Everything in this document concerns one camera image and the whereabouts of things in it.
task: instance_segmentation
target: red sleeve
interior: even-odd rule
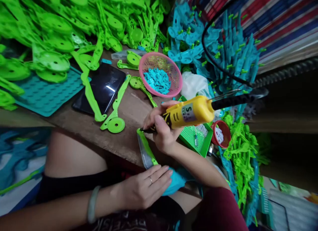
[[[248,228],[233,193],[218,187],[205,194],[192,230],[248,231]]]

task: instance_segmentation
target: maroon shirt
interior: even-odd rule
[[[98,219],[76,230],[93,231],[175,231],[176,224],[144,210],[126,210]],[[192,230],[247,231],[244,218],[231,191],[211,188],[204,196]]]

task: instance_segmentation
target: metal spring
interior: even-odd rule
[[[297,64],[289,65],[280,71],[257,79],[253,88],[263,87],[315,69],[318,69],[318,56],[305,59]]]

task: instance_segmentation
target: left hand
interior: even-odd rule
[[[172,170],[155,165],[143,173],[118,184],[116,197],[119,209],[147,209],[159,199],[171,184]]]
[[[173,150],[173,144],[176,142],[183,128],[171,130],[161,115],[166,112],[168,107],[178,103],[178,101],[171,100],[161,104],[160,107],[152,109],[143,122],[144,130],[155,124],[157,134],[153,134],[153,140],[155,141],[157,148],[167,155],[170,155],[171,150]]]

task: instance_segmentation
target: leg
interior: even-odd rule
[[[77,138],[53,130],[45,164],[45,175],[65,178],[92,175],[107,169],[106,161]]]
[[[180,205],[185,214],[189,213],[194,207],[196,207],[201,202],[200,198],[192,196],[190,194],[183,193],[181,191],[177,191],[169,197]]]

